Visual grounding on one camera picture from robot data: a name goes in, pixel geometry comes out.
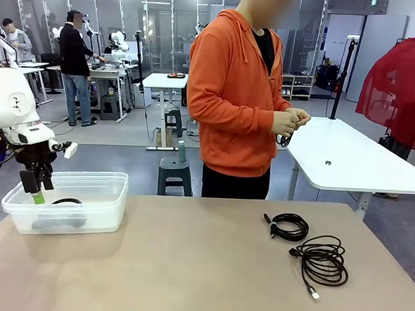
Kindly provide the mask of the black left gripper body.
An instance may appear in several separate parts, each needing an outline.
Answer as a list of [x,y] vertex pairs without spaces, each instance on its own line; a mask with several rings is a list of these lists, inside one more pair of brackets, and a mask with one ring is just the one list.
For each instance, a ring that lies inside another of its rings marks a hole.
[[52,173],[52,163],[56,159],[56,152],[50,150],[48,142],[39,142],[31,145],[14,145],[15,160],[25,166],[27,171],[34,173]]

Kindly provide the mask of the person's right hand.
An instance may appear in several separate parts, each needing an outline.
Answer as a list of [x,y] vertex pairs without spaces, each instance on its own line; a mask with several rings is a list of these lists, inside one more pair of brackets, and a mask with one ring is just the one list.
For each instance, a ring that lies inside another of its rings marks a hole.
[[297,122],[298,117],[294,113],[274,111],[273,125],[270,130],[279,136],[289,137],[295,130]]

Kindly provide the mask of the person's left hand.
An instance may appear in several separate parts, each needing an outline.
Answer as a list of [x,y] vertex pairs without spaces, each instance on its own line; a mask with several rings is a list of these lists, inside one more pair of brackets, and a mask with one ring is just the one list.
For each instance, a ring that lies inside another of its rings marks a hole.
[[296,126],[295,126],[296,129],[300,128],[301,126],[306,125],[307,122],[309,122],[311,119],[310,114],[304,111],[304,109],[289,107],[285,110],[285,112],[291,113],[292,115],[295,115],[298,118],[298,121],[296,122]]

